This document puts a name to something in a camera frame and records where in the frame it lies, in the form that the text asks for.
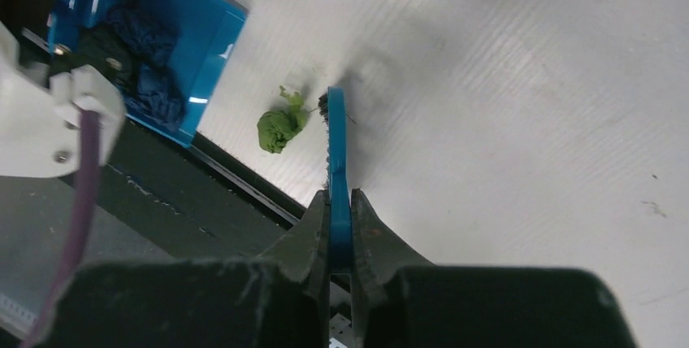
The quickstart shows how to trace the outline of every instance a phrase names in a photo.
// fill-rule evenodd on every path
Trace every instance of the white corrugated plastic board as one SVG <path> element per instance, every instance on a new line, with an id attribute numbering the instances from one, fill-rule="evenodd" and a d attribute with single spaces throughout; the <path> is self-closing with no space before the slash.
<path id="1" fill-rule="evenodd" d="M 301 203 L 314 119 L 255 124 L 347 71 L 349 183 L 437 263 L 600 275 L 641 346 L 689 346 L 687 0 L 237 0 L 249 18 L 199 131 Z"/>

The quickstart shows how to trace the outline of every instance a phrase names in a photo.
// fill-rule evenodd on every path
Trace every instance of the blue container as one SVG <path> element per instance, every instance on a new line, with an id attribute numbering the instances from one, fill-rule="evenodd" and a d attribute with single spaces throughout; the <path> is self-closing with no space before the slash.
<path id="1" fill-rule="evenodd" d="M 232 0 L 138 1 L 141 9 L 177 33 L 167 66 L 187 102 L 181 125 L 173 132 L 141 113 L 129 110 L 128 116 L 182 146 L 189 146 L 244 26 L 245 9 Z M 92 28 L 114 4 L 115 0 L 58 0 L 50 19 L 50 50 L 57 43 L 75 49 L 80 29 Z"/>

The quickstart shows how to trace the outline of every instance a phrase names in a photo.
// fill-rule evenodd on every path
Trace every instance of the purple cable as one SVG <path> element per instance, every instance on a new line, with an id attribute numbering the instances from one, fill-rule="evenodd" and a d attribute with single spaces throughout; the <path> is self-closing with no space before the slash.
<path id="1" fill-rule="evenodd" d="M 74 206 L 71 209 L 67 242 L 65 242 L 58 273 L 50 287 L 48 298 L 43 303 L 41 313 L 33 323 L 31 331 L 19 348 L 29 348 L 43 333 L 46 321 L 54 309 L 59 294 L 84 258 L 91 222 L 93 221 L 93 212 L 96 209 L 98 182 L 101 175 L 99 164 L 101 129 L 98 117 L 99 115 L 95 111 L 82 111 L 80 114 L 79 170 L 76 172 L 76 192 Z"/>

